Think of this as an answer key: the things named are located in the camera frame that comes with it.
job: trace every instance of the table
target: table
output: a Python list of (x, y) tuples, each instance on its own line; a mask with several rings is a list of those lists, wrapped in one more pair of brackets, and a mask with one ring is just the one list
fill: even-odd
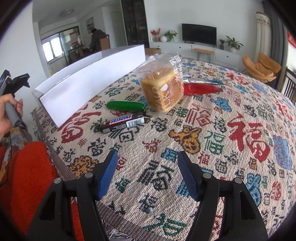
[[(223, 92), (184, 97), (168, 113), (153, 113), (148, 124), (102, 134), (96, 124), (126, 114), (106, 109), (109, 100), (147, 104), (130, 73), (61, 128), (43, 108), (34, 110), (35, 133), (65, 180), (91, 172), (110, 150), (118, 151), (110, 188), (97, 204), (109, 231), (114, 228), (139, 241), (185, 240), (198, 207), (176, 162), (177, 153), (185, 150), (192, 162), (216, 178), (241, 178), (271, 235), (295, 202), (295, 107), (249, 76), (192, 59), (182, 61), (194, 78), (225, 83)], [(220, 199), (212, 240), (218, 238), (222, 212)]]
[(211, 50), (205, 50), (205, 49), (193, 49), (193, 51), (197, 52), (197, 60), (200, 59), (200, 54), (201, 53), (206, 53), (207, 54), (207, 61), (211, 63), (211, 54), (214, 55), (215, 52)]

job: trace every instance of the snickers bar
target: snickers bar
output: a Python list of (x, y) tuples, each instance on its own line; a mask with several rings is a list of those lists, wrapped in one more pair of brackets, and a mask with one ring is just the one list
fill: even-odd
[(98, 129), (103, 133), (124, 129), (126, 127), (133, 127), (139, 124), (149, 122), (150, 118), (146, 116), (146, 112), (138, 112), (134, 114), (125, 115), (108, 122), (103, 122)]

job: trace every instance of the barcode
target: barcode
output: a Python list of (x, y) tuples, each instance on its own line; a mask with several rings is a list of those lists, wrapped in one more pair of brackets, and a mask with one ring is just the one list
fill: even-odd
[(127, 121), (126, 126), (127, 127), (132, 127), (132, 126), (136, 126), (136, 125), (143, 124), (143, 123), (144, 123), (144, 117), (141, 117), (141, 118), (138, 118), (138, 119), (135, 119), (135, 120)]

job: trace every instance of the curtain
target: curtain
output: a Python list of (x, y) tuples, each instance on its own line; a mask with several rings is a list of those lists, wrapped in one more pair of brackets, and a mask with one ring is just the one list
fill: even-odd
[(278, 18), (277, 14), (272, 9), (268, 0), (263, 1), (264, 12), (269, 16), (271, 21), (271, 54), (270, 57), (282, 66), (281, 72), (277, 75), (274, 81), (267, 84), (274, 89), (281, 89), (282, 81), (280, 78), (282, 72), (285, 72), (288, 53), (287, 31), (282, 21)]
[(255, 52), (254, 63), (258, 62), (259, 52), (270, 57), (271, 51), (271, 22), (267, 15), (256, 12), (257, 18), (257, 47)]

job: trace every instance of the wooden chair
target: wooden chair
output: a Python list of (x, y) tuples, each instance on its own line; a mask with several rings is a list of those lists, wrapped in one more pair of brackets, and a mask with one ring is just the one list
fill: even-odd
[(75, 49), (71, 49), (68, 51), (69, 56), (69, 64), (78, 61), (81, 57), (76, 53)]
[(100, 40), (100, 49), (105, 50), (105, 49), (110, 49), (110, 39), (109, 39), (109, 35), (107, 34), (107, 37), (105, 38), (101, 38)]
[(281, 70), (277, 62), (261, 52), (259, 52), (258, 63), (253, 63), (247, 55), (242, 58), (242, 62), (250, 75), (263, 83), (273, 81)]

